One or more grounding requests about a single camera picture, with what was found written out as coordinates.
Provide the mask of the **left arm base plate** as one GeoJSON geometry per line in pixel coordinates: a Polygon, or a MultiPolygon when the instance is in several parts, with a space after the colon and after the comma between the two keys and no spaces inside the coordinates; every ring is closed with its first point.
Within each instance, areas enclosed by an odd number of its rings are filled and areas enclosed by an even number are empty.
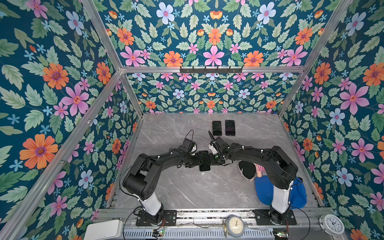
{"type": "Polygon", "coordinates": [[[175,226],[177,221],[176,210],[162,210],[152,216],[144,210],[140,210],[136,220],[137,227],[175,226]]]}

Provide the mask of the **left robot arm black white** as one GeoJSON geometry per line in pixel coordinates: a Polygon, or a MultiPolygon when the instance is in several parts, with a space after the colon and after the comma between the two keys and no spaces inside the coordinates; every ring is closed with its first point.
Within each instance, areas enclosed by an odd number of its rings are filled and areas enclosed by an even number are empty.
{"type": "Polygon", "coordinates": [[[147,214],[156,216],[162,208],[155,194],[162,172],[171,167],[194,168],[201,163],[197,153],[183,147],[160,155],[141,154],[123,178],[122,187],[139,200],[147,214]]]}

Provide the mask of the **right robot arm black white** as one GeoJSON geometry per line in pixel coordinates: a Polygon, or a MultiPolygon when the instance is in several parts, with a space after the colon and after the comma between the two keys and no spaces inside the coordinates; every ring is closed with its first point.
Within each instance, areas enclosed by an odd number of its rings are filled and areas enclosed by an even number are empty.
{"type": "Polygon", "coordinates": [[[271,211],[283,215],[290,209],[291,188],[296,179],[298,167],[280,147],[257,149],[236,143],[220,146],[218,142],[212,142],[209,149],[221,161],[245,161],[262,166],[274,185],[271,211]]]}

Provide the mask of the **black phone pink edge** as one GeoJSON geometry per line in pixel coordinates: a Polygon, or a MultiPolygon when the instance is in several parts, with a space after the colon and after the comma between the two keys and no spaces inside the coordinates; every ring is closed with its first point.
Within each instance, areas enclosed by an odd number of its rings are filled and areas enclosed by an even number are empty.
{"type": "Polygon", "coordinates": [[[222,122],[221,121],[213,121],[212,122],[212,133],[213,133],[213,136],[221,136],[222,135],[222,122]]]}

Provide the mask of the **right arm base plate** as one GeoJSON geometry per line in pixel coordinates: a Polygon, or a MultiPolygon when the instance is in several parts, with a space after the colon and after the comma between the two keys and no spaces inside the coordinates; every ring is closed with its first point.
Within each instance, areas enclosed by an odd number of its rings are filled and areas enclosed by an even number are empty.
{"type": "Polygon", "coordinates": [[[288,224],[289,226],[296,226],[297,221],[294,212],[288,209],[285,213],[281,214],[275,210],[253,210],[257,225],[259,226],[282,226],[288,224]]]}

